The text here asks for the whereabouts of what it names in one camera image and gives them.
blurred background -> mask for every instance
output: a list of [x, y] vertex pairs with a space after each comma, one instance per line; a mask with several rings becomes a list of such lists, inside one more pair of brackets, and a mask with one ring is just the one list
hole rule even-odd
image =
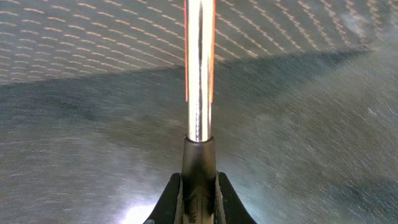
[[[217, 0], [213, 135], [258, 223], [398, 223], [398, 1]], [[0, 0], [1, 223], [142, 223], [182, 166], [183, 1]]]

metal rod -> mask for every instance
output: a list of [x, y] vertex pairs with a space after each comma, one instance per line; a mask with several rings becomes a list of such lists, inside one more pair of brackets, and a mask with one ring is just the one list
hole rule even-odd
[[211, 137], [215, 36], [215, 0], [185, 0], [185, 69], [188, 138]]

orange edge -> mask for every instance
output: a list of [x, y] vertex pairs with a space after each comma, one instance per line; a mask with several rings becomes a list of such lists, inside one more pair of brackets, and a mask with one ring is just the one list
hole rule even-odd
[[188, 102], [187, 0], [184, 0], [184, 35], [185, 35], [185, 101]]
[[216, 37], [216, 0], [213, 0], [214, 12], [213, 12], [213, 48], [211, 50], [211, 80], [210, 80], [210, 101], [213, 102], [213, 90], [214, 90], [214, 48], [215, 48], [215, 37]]

metal pole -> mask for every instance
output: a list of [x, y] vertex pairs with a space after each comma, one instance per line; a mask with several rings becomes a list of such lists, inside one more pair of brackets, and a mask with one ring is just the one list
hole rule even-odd
[[215, 0], [185, 0], [185, 69], [188, 138], [210, 139]]

silver metal tube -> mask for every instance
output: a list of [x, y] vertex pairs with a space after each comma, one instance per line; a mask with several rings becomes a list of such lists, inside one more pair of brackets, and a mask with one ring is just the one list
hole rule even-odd
[[188, 138], [210, 139], [213, 98], [215, 0], [185, 0]]

